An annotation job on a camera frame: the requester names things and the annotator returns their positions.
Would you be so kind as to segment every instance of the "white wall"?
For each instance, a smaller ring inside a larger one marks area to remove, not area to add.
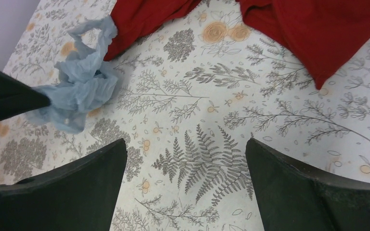
[[[0,0],[0,70],[3,70],[40,0]]]

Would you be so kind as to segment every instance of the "black plastic piece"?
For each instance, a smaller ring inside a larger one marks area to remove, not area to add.
[[[0,185],[0,231],[109,231],[127,162],[124,140]]]
[[[265,231],[370,231],[370,183],[323,171],[255,139],[246,158]]]
[[[0,121],[49,105],[47,96],[0,71]]]

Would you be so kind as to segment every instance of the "floral tablecloth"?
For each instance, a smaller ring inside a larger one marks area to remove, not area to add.
[[[57,82],[67,31],[115,0],[42,0],[4,72]],[[93,46],[97,31],[83,36]],[[250,137],[326,171],[370,182],[370,40],[324,88],[284,47],[243,25],[233,0],[203,0],[114,60],[118,95],[79,135],[0,122],[0,184],[124,138],[128,163],[111,230],[260,231],[244,157]]]

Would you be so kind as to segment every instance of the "red fabric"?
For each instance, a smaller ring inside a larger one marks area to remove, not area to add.
[[[201,0],[118,0],[111,12],[118,34],[108,46],[110,61],[140,37],[155,32],[163,23],[186,16]]]
[[[370,0],[236,0],[245,24],[288,48],[320,89],[370,38]]]

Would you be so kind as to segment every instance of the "light blue bag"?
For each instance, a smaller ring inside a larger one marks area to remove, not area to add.
[[[95,28],[101,31],[93,49],[82,42],[81,35]],[[27,112],[26,117],[35,124],[52,122],[58,130],[80,133],[87,113],[110,99],[119,79],[110,63],[103,61],[112,38],[117,36],[117,28],[108,15],[81,24],[69,35],[74,38],[77,51],[54,66],[59,70],[60,83],[34,88],[49,97],[51,106]]]

